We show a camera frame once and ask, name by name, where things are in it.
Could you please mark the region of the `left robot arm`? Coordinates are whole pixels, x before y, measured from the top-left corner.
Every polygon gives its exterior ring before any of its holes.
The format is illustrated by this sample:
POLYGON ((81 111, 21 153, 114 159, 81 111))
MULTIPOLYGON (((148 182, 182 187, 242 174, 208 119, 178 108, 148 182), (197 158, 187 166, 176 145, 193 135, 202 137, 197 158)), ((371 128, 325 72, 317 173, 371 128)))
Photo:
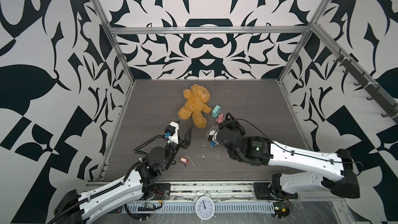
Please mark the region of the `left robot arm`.
POLYGON ((54 211, 51 224, 91 224, 107 213, 140 199, 148 199, 157 191, 156 182, 175 161, 178 151, 191 145, 190 127, 183 137, 178 134, 179 121, 172 121, 163 134, 156 135, 136 147, 141 158, 126 174, 97 189, 80 194, 68 192, 54 211))

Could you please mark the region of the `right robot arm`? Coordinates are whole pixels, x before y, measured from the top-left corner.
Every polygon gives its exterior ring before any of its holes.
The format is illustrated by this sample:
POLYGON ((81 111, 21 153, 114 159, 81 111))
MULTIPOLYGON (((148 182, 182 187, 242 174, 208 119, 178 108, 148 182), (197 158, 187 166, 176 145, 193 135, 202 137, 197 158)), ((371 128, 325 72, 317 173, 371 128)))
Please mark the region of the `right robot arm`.
POLYGON ((316 152, 274 141, 265 134, 247 136, 240 119, 227 114, 208 140, 223 146, 231 159, 251 166, 277 166, 297 169, 295 174, 274 174, 269 186, 275 198, 293 197, 300 192, 328 190, 348 199, 360 198, 360 186, 354 172, 351 153, 316 152))

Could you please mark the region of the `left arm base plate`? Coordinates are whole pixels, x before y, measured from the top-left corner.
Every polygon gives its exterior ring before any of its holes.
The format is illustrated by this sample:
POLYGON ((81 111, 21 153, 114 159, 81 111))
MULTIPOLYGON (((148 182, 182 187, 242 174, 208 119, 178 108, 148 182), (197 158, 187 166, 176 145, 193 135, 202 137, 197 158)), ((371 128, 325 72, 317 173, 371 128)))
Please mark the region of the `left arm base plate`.
POLYGON ((171 184, 160 182, 153 184, 143 189, 143 200, 158 200, 160 197, 168 195, 170 193, 171 184))

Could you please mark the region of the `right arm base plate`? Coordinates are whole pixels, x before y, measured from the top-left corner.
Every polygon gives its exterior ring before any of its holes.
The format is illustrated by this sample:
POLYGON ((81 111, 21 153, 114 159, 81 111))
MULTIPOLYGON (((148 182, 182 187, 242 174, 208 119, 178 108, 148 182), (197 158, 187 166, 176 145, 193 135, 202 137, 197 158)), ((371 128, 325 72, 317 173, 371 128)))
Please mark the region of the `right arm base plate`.
POLYGON ((258 200, 290 200, 290 199, 298 199, 298 194, 290 194, 282 191, 280 185, 276 185, 275 183, 254 183, 254 192, 255 196, 258 200))

